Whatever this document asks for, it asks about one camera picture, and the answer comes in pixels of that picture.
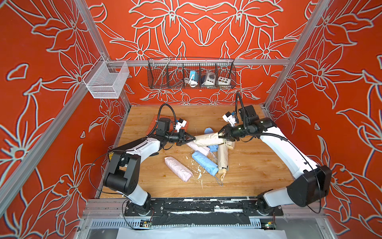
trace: power strip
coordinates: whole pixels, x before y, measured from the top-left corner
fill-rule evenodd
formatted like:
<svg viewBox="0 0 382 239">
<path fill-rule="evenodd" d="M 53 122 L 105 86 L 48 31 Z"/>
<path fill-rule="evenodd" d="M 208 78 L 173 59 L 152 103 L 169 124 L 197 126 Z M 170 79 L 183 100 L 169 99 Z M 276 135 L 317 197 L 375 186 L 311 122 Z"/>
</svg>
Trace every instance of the power strip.
<svg viewBox="0 0 382 239">
<path fill-rule="evenodd" d="M 225 78 L 225 77 L 219 77 L 218 78 L 218 82 L 217 82 L 218 85 L 224 85 L 224 86 L 228 86 L 231 84 L 231 79 L 229 78 Z"/>
</svg>

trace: floral pattern wall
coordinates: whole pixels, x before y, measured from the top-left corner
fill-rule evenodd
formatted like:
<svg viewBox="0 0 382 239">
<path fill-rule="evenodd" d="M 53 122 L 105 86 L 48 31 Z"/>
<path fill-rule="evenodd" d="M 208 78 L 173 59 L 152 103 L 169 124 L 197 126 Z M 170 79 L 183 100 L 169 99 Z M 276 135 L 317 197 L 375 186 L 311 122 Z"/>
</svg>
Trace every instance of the floral pattern wall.
<svg viewBox="0 0 382 239">
<path fill-rule="evenodd" d="M 1 186 L 99 53 L 72 0 L 1 1 L 0 18 Z M 86 200 L 95 195 L 90 163 L 112 147 L 125 113 L 121 99 L 93 99 L 87 93 L 1 217 L 0 237 L 72 237 Z M 105 164 L 102 158 L 92 167 L 96 186 Z"/>
<path fill-rule="evenodd" d="M 339 238 L 382 237 L 382 3 L 333 0 L 270 112 L 332 169 L 325 212 Z"/>
<path fill-rule="evenodd" d="M 315 0 L 86 0 L 113 60 L 150 57 L 286 59 Z M 233 89 L 150 89 L 147 69 L 131 67 L 132 104 L 231 104 L 239 91 L 263 103 L 282 66 L 240 66 Z"/>
</svg>

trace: black cable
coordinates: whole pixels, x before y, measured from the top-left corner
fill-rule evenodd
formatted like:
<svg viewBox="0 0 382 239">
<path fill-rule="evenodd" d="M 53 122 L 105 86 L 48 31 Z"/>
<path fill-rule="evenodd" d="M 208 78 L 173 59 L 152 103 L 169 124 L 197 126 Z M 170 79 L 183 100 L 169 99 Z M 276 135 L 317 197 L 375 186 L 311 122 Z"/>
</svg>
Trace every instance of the black cable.
<svg viewBox="0 0 382 239">
<path fill-rule="evenodd" d="M 128 199 L 126 199 L 123 203 L 122 203 L 122 216 L 123 216 L 123 219 L 125 220 L 126 224 L 133 230 L 137 230 L 135 229 L 134 227 L 132 227 L 127 221 L 126 221 L 126 218 L 125 218 L 125 212 L 123 211 L 123 205 L 126 201 L 129 201 Z"/>
<path fill-rule="evenodd" d="M 144 145 L 141 145 L 141 146 L 139 146 L 138 148 L 136 148 L 136 149 L 134 149 L 134 150 L 123 150 L 123 151 L 125 151 L 125 152 L 135 151 L 135 150 L 137 150 L 137 149 L 139 149 L 139 148 L 145 146 L 145 145 L 148 144 L 148 143 L 149 143 L 149 142 L 146 141 L 146 143 L 145 143 Z"/>
<path fill-rule="evenodd" d="M 157 126 L 158 126 L 158 120 L 159 120 L 159 117 L 160 117 L 160 112 L 162 111 L 163 106 L 167 106 L 167 107 L 169 107 L 169 108 L 171 109 L 172 113 L 174 114 L 174 120 L 176 121 L 176 115 L 175 115 L 175 111 L 174 111 L 174 109 L 173 109 L 169 104 L 164 103 L 164 104 L 162 104 L 162 105 L 159 107 L 157 121 L 155 122 L 155 126 L 154 126 L 154 128 L 151 130 L 151 132 L 150 132 L 148 135 L 154 133 L 154 131 L 156 130 L 156 128 L 157 128 Z"/>
<path fill-rule="evenodd" d="M 301 155 L 301 157 L 306 161 L 306 163 L 309 165 L 309 167 L 312 169 L 312 171 L 314 172 L 314 176 L 316 177 L 316 181 L 317 181 L 317 185 L 318 185 L 318 191 L 319 191 L 319 195 L 320 195 L 320 208 L 317 211 L 314 211 L 309 205 L 307 205 L 307 207 L 312 210 L 314 213 L 316 214 L 319 214 L 321 212 L 321 208 L 322 208 L 322 205 L 321 205 L 321 187 L 320 187 L 320 182 L 318 181 L 318 177 L 317 177 L 317 174 L 316 172 L 314 171 L 313 167 L 310 165 L 310 163 L 308 162 L 308 160 L 306 160 L 306 158 L 304 157 L 304 155 L 298 150 L 298 148 L 296 148 L 296 146 L 294 144 L 292 144 L 291 141 L 288 140 L 288 142 L 295 148 L 295 150 L 297 150 L 297 152 Z"/>
<path fill-rule="evenodd" d="M 174 146 L 174 143 L 172 143 L 172 145 L 171 145 L 169 148 L 164 148 L 164 147 L 163 147 L 163 149 L 164 149 L 164 150 L 169 150 L 169 149 L 172 148 L 172 146 Z"/>
<path fill-rule="evenodd" d="M 90 170 L 92 169 L 92 166 L 94 165 L 94 163 L 95 163 L 99 158 L 101 158 L 102 156 L 105 156 L 105 155 L 108 154 L 108 153 L 116 152 L 116 151 L 122 151 L 122 152 L 125 152 L 125 150 L 113 150 L 113 151 L 104 153 L 103 155 L 101 155 L 101 156 L 99 156 L 98 158 L 96 158 L 96 159 L 93 161 L 93 163 L 90 165 L 90 168 L 89 168 L 89 182 L 90 182 L 90 184 L 93 186 L 93 188 L 95 188 L 95 189 L 96 189 L 97 191 L 99 191 L 99 192 L 103 192 L 103 193 L 106 193 L 106 194 L 118 194 L 118 195 L 121 195 L 121 193 L 104 192 L 104 191 L 102 191 L 102 190 L 99 190 L 98 188 L 96 188 L 96 187 L 94 186 L 94 184 L 93 184 L 92 181 L 90 180 Z"/>
<path fill-rule="evenodd" d="M 152 217 L 154 216 L 154 208 L 151 207 L 150 209 L 152 210 L 152 214 L 151 214 L 151 217 L 150 217 L 150 222 L 152 223 Z"/>
<path fill-rule="evenodd" d="M 243 100 L 241 98 L 241 95 L 236 92 L 236 98 L 235 98 L 235 115 L 236 115 L 236 111 L 237 111 L 237 101 L 240 101 L 240 105 L 241 105 L 241 110 L 243 111 L 243 116 L 244 116 L 244 119 L 243 120 L 243 126 L 244 126 L 244 131 L 247 135 L 250 135 L 250 136 L 255 136 L 255 137 L 259 137 L 259 136 L 272 136 L 272 137 L 276 137 L 276 138 L 279 138 L 281 140 L 284 140 L 284 141 L 288 141 L 287 138 L 285 137 L 282 137 L 281 135 L 278 135 L 278 134 L 275 134 L 275 133 L 264 133 L 264 132 L 261 132 L 261 133 L 250 133 L 248 128 L 247 128 L 247 114 L 246 114 L 246 110 L 244 108 L 244 103 L 243 103 Z"/>
<path fill-rule="evenodd" d="M 249 141 L 251 141 L 253 138 L 254 138 L 255 136 L 252 136 L 248 141 L 244 141 L 244 140 L 242 140 L 241 138 L 241 141 L 243 141 L 244 143 L 247 143 L 247 142 L 249 142 Z"/>
</svg>

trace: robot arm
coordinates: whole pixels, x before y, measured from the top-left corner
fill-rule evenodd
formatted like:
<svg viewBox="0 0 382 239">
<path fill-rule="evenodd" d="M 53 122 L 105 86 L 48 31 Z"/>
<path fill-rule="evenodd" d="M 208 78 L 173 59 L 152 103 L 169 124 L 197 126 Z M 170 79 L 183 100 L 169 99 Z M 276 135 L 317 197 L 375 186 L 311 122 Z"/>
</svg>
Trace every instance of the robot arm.
<svg viewBox="0 0 382 239">
<path fill-rule="evenodd" d="M 277 127 L 268 128 L 267 133 L 284 136 Z M 284 188 L 261 193 L 257 197 L 257 210 L 269 214 L 278 205 L 296 204 L 305 207 L 329 193 L 332 171 L 327 166 L 319 166 L 289 141 L 273 136 L 260 136 L 286 164 L 294 182 Z"/>
<path fill-rule="evenodd" d="M 253 106 L 243 107 L 238 112 L 244 124 L 233 126 L 230 122 L 219 131 L 219 138 L 239 141 L 252 135 L 261 139 L 281 158 L 294 178 L 287 187 L 258 195 L 256 206 L 260 214 L 268 215 L 279 205 L 304 207 L 328 195 L 332 171 L 327 166 L 319 166 L 304 155 L 270 118 L 259 119 Z"/>
<path fill-rule="evenodd" d="M 168 142 L 180 146 L 195 139 L 180 127 L 175 129 L 178 132 L 170 132 L 168 118 L 160 118 L 157 125 L 155 134 L 122 145 L 109 153 L 111 160 L 103 180 L 104 186 L 124 194 L 142 215 L 150 210 L 151 196 L 138 185 L 140 164 L 149 156 L 156 155 Z M 126 166 L 126 171 L 119 169 L 120 166 Z"/>
</svg>

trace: wooden table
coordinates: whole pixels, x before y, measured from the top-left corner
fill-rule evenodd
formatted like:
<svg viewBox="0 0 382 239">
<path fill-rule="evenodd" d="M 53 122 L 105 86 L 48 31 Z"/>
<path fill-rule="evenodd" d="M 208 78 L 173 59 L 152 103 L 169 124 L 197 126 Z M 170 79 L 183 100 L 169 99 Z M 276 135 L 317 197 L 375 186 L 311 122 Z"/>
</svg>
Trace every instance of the wooden table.
<svg viewBox="0 0 382 239">
<path fill-rule="evenodd" d="M 258 105 L 254 108 L 260 118 L 264 114 Z M 159 106 L 133 106 L 129 113 L 119 146 L 144 137 Z M 191 135 L 204 134 L 211 127 L 214 132 L 227 124 L 222 115 L 234 111 L 234 106 L 173 106 L 177 118 L 189 122 L 187 132 Z M 163 107 L 161 115 L 172 115 L 168 107 Z M 285 187 L 292 183 L 292 176 L 268 145 L 259 139 L 248 143 L 236 142 L 235 149 L 228 150 L 229 171 L 224 178 L 224 186 L 191 157 L 193 150 L 187 145 L 174 145 L 170 150 L 160 150 L 159 155 L 147 158 L 141 164 L 139 185 L 152 197 L 212 197 L 212 196 L 257 196 L 269 189 Z M 164 158 L 172 156 L 189 168 L 194 177 L 183 182 L 165 164 Z M 104 187 L 105 192 L 113 192 Z M 120 198 L 119 195 L 102 193 L 101 198 Z"/>
</svg>

